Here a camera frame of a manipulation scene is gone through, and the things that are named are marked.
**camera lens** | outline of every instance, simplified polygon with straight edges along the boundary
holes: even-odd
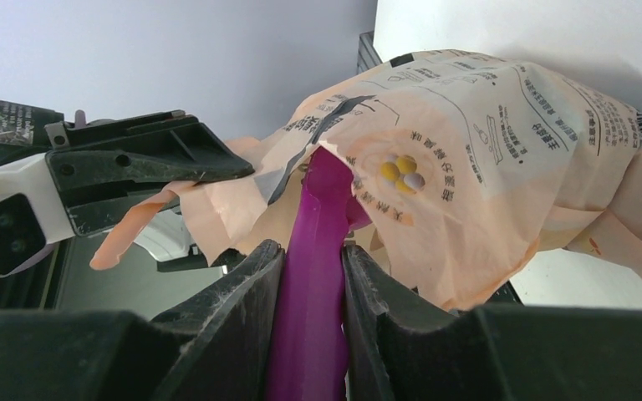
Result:
[[[21,253],[26,250],[26,241],[24,240],[16,240],[14,242],[11,242],[11,252],[13,253]]]
[[[0,227],[6,228],[10,226],[13,226],[13,217],[8,214],[0,215]]]

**yellow pill graphic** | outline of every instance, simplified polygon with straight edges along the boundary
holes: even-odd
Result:
[[[407,155],[398,157],[395,160],[395,165],[401,174],[412,174],[417,171],[417,163]]]
[[[386,161],[380,165],[380,175],[386,180],[395,182],[400,178],[400,169],[394,163]]]
[[[395,182],[395,188],[400,192],[405,192],[406,194],[414,194],[415,190],[407,186],[404,181],[398,180]]]

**white wall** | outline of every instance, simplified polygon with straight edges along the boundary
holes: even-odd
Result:
[[[355,74],[376,0],[2,0],[0,99],[72,119],[170,109],[221,138],[263,138],[308,95]],[[112,272],[78,240],[60,306],[126,308],[146,317],[187,299],[213,271],[157,273],[134,249]]]
[[[642,0],[379,0],[383,60],[458,48],[538,62],[642,110]],[[642,281],[566,251],[538,254],[511,280],[525,303],[642,308]]]

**gray wall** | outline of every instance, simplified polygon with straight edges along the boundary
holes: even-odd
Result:
[[[352,76],[376,0],[2,0],[0,99],[89,119],[184,109],[224,139],[263,138],[306,96]],[[216,272],[157,273],[141,249],[112,272],[76,244],[61,306],[147,317]]]

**sticker label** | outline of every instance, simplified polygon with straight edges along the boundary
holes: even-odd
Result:
[[[0,144],[33,145],[33,108],[21,104],[1,103]]]

